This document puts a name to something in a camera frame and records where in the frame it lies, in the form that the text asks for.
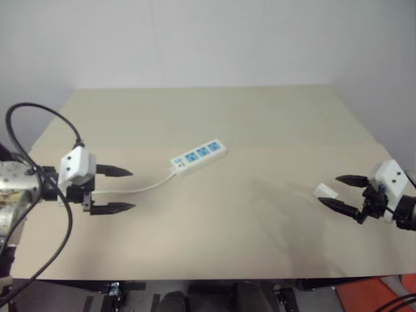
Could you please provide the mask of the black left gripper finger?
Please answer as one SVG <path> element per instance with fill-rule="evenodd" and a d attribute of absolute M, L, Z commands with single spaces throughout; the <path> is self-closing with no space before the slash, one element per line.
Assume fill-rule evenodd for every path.
<path fill-rule="evenodd" d="M 106 205 L 93 205 L 90 208 L 90 215 L 114 215 L 128 211 L 135 207 L 132 203 L 112 202 Z"/>
<path fill-rule="evenodd" d="M 96 174 L 101 174 L 107 177 L 126 177 L 132 176 L 133 173 L 124 168 L 119 168 L 117 166 L 110 166 L 104 164 L 96 165 Z"/>

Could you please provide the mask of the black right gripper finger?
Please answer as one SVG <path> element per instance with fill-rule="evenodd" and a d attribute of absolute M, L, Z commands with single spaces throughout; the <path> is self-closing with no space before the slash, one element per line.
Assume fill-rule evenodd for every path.
<path fill-rule="evenodd" d="M 369 185 L 368 178 L 362 175 L 340 175 L 335 179 L 351 187 L 365 188 Z"/>
<path fill-rule="evenodd" d="M 360 218 L 360 210 L 350 205 L 345 204 L 343 201 L 336 200 L 333 198 L 323 198 L 319 197 L 318 200 L 325 205 L 326 207 L 330 208 L 332 211 L 340 213 L 345 216 L 349 216 L 353 218 L 355 221 L 358 221 Z"/>

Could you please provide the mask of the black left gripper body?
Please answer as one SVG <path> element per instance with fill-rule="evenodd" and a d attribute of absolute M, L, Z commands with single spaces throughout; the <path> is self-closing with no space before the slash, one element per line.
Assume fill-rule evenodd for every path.
<path fill-rule="evenodd" d="M 81 204 L 84 212 L 94 215 L 93 191 L 95 191 L 94 177 L 82 185 L 70 185 L 66 190 L 66 199 L 70 203 Z"/>

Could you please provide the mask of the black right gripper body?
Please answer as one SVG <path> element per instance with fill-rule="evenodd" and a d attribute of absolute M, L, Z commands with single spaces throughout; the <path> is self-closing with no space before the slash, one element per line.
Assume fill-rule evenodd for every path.
<path fill-rule="evenodd" d="M 387 207 L 388 199 L 384 186 L 379 185 L 378 187 L 374 188 L 373 186 L 369 185 L 363 191 L 363 197 L 363 208 L 357 214 L 356 219 L 359 224 L 364 223 L 368 217 L 379 219 L 384 216 L 386 211 L 389 212 L 389 208 Z"/>

